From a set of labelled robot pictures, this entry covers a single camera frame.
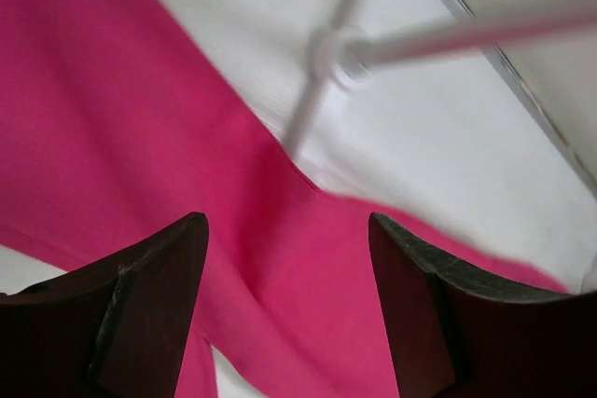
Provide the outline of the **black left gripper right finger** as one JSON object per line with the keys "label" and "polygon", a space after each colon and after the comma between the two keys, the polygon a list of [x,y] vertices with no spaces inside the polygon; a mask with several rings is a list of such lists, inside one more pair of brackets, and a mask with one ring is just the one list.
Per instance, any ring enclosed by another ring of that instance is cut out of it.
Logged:
{"label": "black left gripper right finger", "polygon": [[379,213],[368,243],[401,396],[595,395],[595,293],[498,276]]}

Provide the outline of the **pink trousers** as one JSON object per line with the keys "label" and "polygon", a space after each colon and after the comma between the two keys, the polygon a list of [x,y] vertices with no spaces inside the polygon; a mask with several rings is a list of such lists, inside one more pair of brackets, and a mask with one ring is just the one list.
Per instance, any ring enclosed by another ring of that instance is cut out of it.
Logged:
{"label": "pink trousers", "polygon": [[158,0],[1,0],[1,241],[63,274],[191,214],[208,222],[176,390],[213,397],[213,349],[272,397],[403,397],[368,221],[385,215],[552,291],[422,221],[319,190]]}

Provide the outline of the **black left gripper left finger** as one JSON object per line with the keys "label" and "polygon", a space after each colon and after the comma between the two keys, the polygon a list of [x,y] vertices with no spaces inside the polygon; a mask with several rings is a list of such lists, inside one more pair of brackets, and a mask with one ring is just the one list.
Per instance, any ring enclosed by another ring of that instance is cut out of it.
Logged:
{"label": "black left gripper left finger", "polygon": [[208,245],[191,213],[128,248],[1,298],[5,397],[171,397]]}

